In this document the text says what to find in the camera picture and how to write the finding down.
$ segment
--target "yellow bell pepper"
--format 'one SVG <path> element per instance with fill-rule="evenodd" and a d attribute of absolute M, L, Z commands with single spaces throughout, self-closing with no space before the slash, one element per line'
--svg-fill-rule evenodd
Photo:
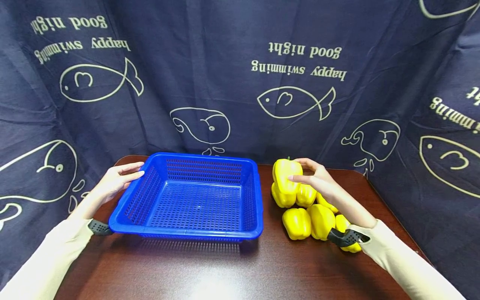
<path fill-rule="evenodd" d="M 280 193 L 280 190 L 275 182 L 272 184 L 272 196 L 276 204 L 281 208 L 291 208 L 297 199 L 297 194 Z"/>
<path fill-rule="evenodd" d="M 292 240 L 303 240 L 312 232 L 312 221 L 303 208 L 291 208 L 283 213 L 283 226 Z"/>
<path fill-rule="evenodd" d="M 279 159 L 273 164 L 273 181 L 277 184 L 280 193 L 282 194 L 296 194 L 300 184 L 291 182 L 288 177 L 291 175 L 303 175 L 301 164 L 289 160 Z"/>
<path fill-rule="evenodd" d="M 298 206 L 310 207 L 315 201 L 315 196 L 317 191 L 308 184 L 300 184 L 299 191 L 297 192 L 297 201 L 295 202 Z"/>
<path fill-rule="evenodd" d="M 325 198 L 319 192 L 317 193 L 317 202 L 318 204 L 321 204 L 329 208 L 334 214 L 338 213 L 338 209 L 335 206 L 328 203 L 327 200 L 325 200 Z"/>
<path fill-rule="evenodd" d="M 321 204 L 314 204 L 307 208 L 312 219 L 312 236 L 317 240 L 327 240 L 328 234 L 335 227 L 335 215 Z"/>
<path fill-rule="evenodd" d="M 345 218 L 344 215 L 337 215 L 335 216 L 335 221 L 336 221 L 335 229 L 337 229 L 342 233 L 345 233 L 345 231 L 347 230 L 347 227 L 350 225 L 350 222 L 347 220 L 347 218 Z M 357 253 L 361 251 L 361 247 L 358 243 L 355 243 L 348 247 L 340 247 L 340 249 L 342 249 L 343 251 L 352 252 L 352 253 Z"/>

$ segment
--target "black wrist strap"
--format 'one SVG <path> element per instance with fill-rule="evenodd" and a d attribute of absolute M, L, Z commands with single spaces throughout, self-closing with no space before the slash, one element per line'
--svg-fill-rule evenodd
<path fill-rule="evenodd" d="M 361 242 L 366 242 L 370 238 L 351 229 L 347 229 L 345 233 L 342 233 L 335 228 L 332 228 L 332 230 L 330 230 L 330 232 L 328 233 L 327 239 L 338 247 L 348 247 L 355 244 L 359 240 Z"/>
<path fill-rule="evenodd" d="M 113 231 L 110 229 L 110 227 L 97 220 L 92 220 L 90 223 L 88 223 L 88 228 L 93 232 L 95 235 L 111 235 L 113 234 Z"/>

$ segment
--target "finger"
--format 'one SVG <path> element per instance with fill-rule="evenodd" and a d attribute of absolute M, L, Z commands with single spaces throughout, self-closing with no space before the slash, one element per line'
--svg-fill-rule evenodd
<path fill-rule="evenodd" d="M 299 183 L 305 183 L 305 184 L 312 184 L 312 178 L 313 176 L 305 176 L 305 175 L 293 175 L 289 176 L 288 180 L 291 182 L 299 182 Z"/>
<path fill-rule="evenodd" d="M 126 190 L 129 186 L 130 186 L 130 182 L 127 182 L 127 183 L 125 183 L 125 184 L 123 185 L 123 187 L 122 187 L 121 190 L 122 190 L 122 191 L 123 191 L 123 190 Z"/>
<path fill-rule="evenodd" d="M 135 173 L 128 174 L 128 175 L 122 175 L 122 176 L 120 176 L 120 178 L 121 178 L 121 181 L 123 183 L 128 183 L 128 182 L 133 181 L 135 179 L 139 179 L 144 174 L 145 174 L 145 171 L 140 171 L 140 172 L 135 172 Z"/>
<path fill-rule="evenodd" d="M 136 168 L 140 168 L 143 165 L 144 165 L 144 162 L 139 161 L 139 162 L 136 162 L 136 163 L 111 167 L 110 169 L 120 174 L 120 173 L 125 172 L 125 171 L 130 171 L 130 170 L 133 170 L 133 169 L 136 169 Z"/>
<path fill-rule="evenodd" d="M 142 167 L 138 167 L 138 168 L 135 168 L 135 169 L 132 169 L 132 170 L 124 171 L 124 172 L 121 172 L 120 175 L 127 175 L 127 174 L 131 174 L 131 173 L 135 173 L 135 172 L 140 171 L 141 168 Z"/>
<path fill-rule="evenodd" d="M 315 172 L 317 170 L 317 168 L 320 166 L 319 163 L 309 159 L 309 158 L 297 158 L 297 159 L 294 159 L 296 162 L 300 163 L 302 165 L 302 167 L 307 167 L 309 168 L 310 170 L 312 170 L 313 172 Z"/>

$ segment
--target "hand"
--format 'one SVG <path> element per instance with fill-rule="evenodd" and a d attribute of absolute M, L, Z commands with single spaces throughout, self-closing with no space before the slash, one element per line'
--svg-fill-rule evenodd
<path fill-rule="evenodd" d="M 143 165 L 143 162 L 137 162 L 111 167 L 107 170 L 100 182 L 93 188 L 91 193 L 102 199 L 101 204 L 107 203 L 112 200 L 118 192 L 128 188 L 131 181 L 143 176 L 145 172 L 139 171 Z"/>
<path fill-rule="evenodd" d="M 339 194 L 346 191 L 330 176 L 330 173 L 324 166 L 309 158 L 297 158 L 294 161 L 299 162 L 304 169 L 309 169 L 315 172 L 311 176 L 295 175 L 288 179 L 292 182 L 300 182 L 311 185 L 316 189 L 330 204 L 335 201 Z"/>
<path fill-rule="evenodd" d="M 288 178 L 290 181 L 311 185 L 350 223 L 364 228 L 375 227 L 377 220 L 330 176 L 324 166 L 308 158 L 297 158 L 295 161 L 315 173 L 312 176 L 290 176 Z"/>
<path fill-rule="evenodd" d="M 108 169 L 100 182 L 78 204 L 68 219 L 93 218 L 102 204 L 112 200 L 118 192 L 125 190 L 130 182 L 143 176 L 145 172 L 139 171 L 143 165 L 143 162 L 138 162 Z"/>

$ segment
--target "beige sleeve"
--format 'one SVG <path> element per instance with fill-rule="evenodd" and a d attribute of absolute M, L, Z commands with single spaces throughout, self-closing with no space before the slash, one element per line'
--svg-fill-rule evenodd
<path fill-rule="evenodd" d="M 465 299 L 428 262 L 402 242 L 390 228 L 378 220 L 372 228 L 350 225 L 349 229 L 368 237 L 360 246 L 369 257 L 386 270 L 414 300 Z"/>
<path fill-rule="evenodd" d="M 90 221 L 66 219 L 55 226 L 0 291 L 0 300 L 53 299 L 68 268 L 93 235 Z"/>

